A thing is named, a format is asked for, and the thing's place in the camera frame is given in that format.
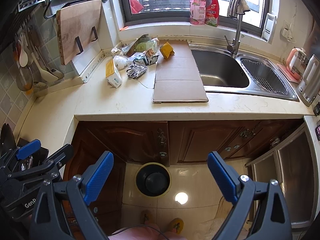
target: foot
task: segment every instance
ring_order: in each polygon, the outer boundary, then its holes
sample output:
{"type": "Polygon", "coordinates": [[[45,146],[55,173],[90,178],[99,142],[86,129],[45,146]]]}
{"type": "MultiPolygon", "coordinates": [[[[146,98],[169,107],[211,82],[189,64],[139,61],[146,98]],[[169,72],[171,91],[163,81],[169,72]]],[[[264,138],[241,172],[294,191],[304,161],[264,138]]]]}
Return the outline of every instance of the foot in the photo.
{"type": "Polygon", "coordinates": [[[141,223],[144,225],[155,223],[154,217],[149,210],[141,212],[141,223]]]}
{"type": "Polygon", "coordinates": [[[174,232],[176,234],[180,234],[183,229],[183,220],[181,218],[175,218],[172,220],[168,226],[169,232],[174,232]]]}

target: red spray bottle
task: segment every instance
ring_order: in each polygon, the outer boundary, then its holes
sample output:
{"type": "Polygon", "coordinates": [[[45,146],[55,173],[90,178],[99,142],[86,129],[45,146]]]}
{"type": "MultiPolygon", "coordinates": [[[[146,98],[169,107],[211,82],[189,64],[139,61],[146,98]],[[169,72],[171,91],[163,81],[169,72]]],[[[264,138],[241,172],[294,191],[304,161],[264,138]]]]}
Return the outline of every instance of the red spray bottle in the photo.
{"type": "Polygon", "coordinates": [[[208,0],[207,4],[209,4],[209,6],[206,8],[205,23],[217,27],[219,20],[218,0],[208,0]]]}

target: window frame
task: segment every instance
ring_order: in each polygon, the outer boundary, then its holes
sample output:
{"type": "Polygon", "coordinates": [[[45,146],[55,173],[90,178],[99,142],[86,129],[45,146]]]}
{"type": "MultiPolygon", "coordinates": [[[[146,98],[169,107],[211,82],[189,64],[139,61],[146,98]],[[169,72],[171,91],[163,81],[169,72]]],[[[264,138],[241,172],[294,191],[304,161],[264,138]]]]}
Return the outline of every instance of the window frame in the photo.
{"type": "MultiPolygon", "coordinates": [[[[122,11],[122,16],[125,26],[132,26],[137,24],[145,23],[156,23],[156,22],[189,22],[188,11],[161,11],[161,12],[146,12],[139,14],[131,14],[129,0],[119,0],[122,11]]],[[[251,33],[253,35],[261,37],[263,27],[269,12],[270,0],[264,0],[262,18],[260,27],[252,24],[242,22],[241,31],[251,33]]],[[[237,20],[228,18],[225,16],[219,16],[219,25],[236,29],[237,20]]]]}

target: window sill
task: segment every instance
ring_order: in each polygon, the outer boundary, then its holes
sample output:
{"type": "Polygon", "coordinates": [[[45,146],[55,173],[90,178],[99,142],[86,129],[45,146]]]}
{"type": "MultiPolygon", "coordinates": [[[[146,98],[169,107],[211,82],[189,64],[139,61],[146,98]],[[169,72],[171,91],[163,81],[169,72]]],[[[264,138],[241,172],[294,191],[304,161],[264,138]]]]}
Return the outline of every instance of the window sill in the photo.
{"type": "MultiPolygon", "coordinates": [[[[236,30],[224,26],[212,27],[207,24],[193,25],[189,22],[160,22],[128,26],[126,29],[119,31],[119,38],[121,41],[131,41],[146,33],[153,37],[197,36],[222,40],[226,35],[228,40],[232,41],[236,35],[236,30]]],[[[246,32],[241,32],[240,41],[242,44],[253,45],[254,47],[257,43],[268,44],[261,37],[246,32]]]]}

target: stainless steel sink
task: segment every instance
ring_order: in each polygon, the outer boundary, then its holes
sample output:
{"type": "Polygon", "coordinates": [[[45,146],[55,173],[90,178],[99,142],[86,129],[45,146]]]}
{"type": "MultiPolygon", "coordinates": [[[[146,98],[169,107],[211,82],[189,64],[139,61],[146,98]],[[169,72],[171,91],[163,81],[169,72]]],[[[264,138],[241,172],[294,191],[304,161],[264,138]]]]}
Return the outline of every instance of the stainless steel sink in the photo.
{"type": "Polygon", "coordinates": [[[277,68],[266,58],[232,55],[224,48],[189,45],[207,92],[259,95],[299,101],[277,68]]]}

